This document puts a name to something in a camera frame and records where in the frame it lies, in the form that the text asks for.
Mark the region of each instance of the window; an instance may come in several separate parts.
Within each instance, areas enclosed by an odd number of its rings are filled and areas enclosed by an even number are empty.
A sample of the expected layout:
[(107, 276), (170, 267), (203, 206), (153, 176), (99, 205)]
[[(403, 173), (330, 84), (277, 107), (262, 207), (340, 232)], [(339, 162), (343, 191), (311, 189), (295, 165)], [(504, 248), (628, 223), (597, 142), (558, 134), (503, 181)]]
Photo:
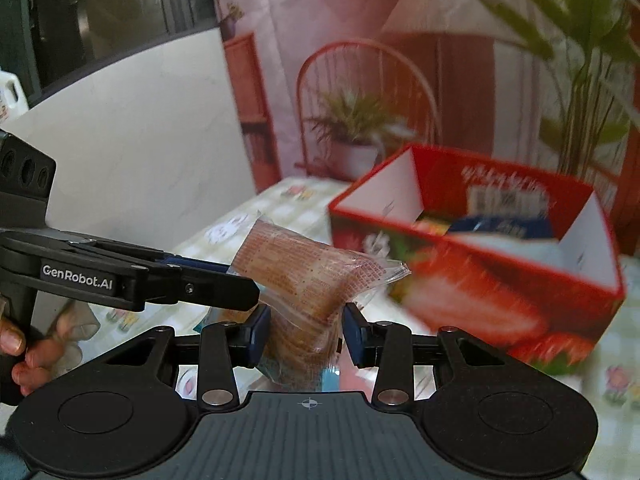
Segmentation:
[(0, 0), (0, 67), (31, 104), (146, 46), (215, 25), (213, 0)]

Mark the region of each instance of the checkered tablecloth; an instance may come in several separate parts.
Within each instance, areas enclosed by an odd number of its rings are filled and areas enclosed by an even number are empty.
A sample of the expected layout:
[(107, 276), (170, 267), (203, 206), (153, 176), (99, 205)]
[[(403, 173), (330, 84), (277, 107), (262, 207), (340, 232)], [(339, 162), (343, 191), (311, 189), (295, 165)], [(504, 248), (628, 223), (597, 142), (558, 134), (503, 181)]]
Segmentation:
[[(344, 184), (330, 180), (287, 178), (222, 218), (212, 219), (210, 227), (175, 248), (174, 252), (189, 258), (229, 264), (259, 212), (278, 225), (329, 243), (326, 206), (345, 188)], [(640, 264), (632, 258), (623, 258), (622, 264), (628, 300), (581, 376), (567, 381), (583, 392), (598, 413), (598, 440), (583, 470), (588, 480), (640, 480)], [(188, 303), (147, 305), (140, 314), (117, 312), (103, 306), (92, 306), (92, 309), (102, 326), (91, 341), (82, 343), (84, 360), (161, 324), (173, 326), (178, 335), (192, 334), (207, 313), (206, 307)], [(370, 321), (394, 320), (420, 332), (418, 323), (381, 294), (363, 312)], [(255, 379), (255, 371), (248, 372), (246, 384)], [(240, 388), (242, 379), (236, 378)], [(432, 387), (431, 381), (425, 384), (424, 391)]]

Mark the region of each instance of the black device with holes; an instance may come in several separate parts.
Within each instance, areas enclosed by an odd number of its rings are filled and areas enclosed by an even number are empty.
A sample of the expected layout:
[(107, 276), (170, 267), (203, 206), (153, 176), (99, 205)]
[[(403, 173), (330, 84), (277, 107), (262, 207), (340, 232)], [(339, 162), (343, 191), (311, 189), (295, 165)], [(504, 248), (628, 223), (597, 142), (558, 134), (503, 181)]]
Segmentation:
[[(344, 339), (354, 364), (378, 367), (362, 392), (250, 392), (270, 310), (200, 336), (158, 327), (37, 390), (8, 431), (33, 480), (578, 480), (597, 420), (571, 388), (444, 327), (417, 336), (369, 324), (350, 303)], [(175, 392), (180, 364), (198, 364), (196, 400)], [(437, 390), (414, 399), (414, 365)]]
[[(30, 340), (39, 290), (124, 310), (145, 302), (188, 301), (249, 310), (258, 303), (252, 280), (226, 274), (228, 266), (47, 227), (45, 217), (56, 163), (0, 130), (0, 303), (2, 315)], [(22, 400), (11, 379), (21, 358), (0, 356), (0, 401)]]

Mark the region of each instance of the black handle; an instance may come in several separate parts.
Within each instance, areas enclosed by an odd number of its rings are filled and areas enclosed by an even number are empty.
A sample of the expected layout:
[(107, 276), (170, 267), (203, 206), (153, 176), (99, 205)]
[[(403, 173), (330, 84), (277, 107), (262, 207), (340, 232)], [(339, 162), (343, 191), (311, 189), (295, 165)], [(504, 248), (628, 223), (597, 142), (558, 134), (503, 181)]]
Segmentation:
[[(42, 338), (42, 334), (31, 327), (38, 291), (12, 282), (0, 282), (0, 291), (7, 304), (2, 316), (22, 330), (28, 342)], [(0, 402), (17, 406), (23, 399), (20, 387), (14, 383), (11, 377), (14, 365), (23, 359), (24, 355), (15, 357), (0, 354)]]

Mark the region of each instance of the open cardboard box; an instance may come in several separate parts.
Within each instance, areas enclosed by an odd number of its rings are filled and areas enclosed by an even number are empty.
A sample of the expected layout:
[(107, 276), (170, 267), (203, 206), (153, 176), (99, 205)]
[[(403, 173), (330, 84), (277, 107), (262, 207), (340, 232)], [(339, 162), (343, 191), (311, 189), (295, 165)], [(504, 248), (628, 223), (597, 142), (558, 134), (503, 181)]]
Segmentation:
[[(548, 218), (560, 268), (414, 226), (425, 210), (459, 218), (514, 208)], [(412, 310), (431, 330), (456, 324), (546, 371), (573, 371), (625, 296), (599, 199), (593, 187), (569, 177), (412, 144), (333, 200), (329, 213), (335, 246), (401, 259), (412, 268), (414, 273), (390, 290), (398, 303), (406, 303), (412, 287), (415, 298), (419, 283), (431, 278), (434, 283), (430, 272), (439, 274), (439, 283), (448, 287), (444, 295), (423, 288), (424, 305)], [(420, 262), (434, 254), (440, 259), (424, 273)], [(461, 260), (452, 254), (465, 254), (466, 260), (458, 265)], [(536, 322), (528, 330), (523, 323), (531, 316)], [(493, 337), (494, 332), (502, 336)]]

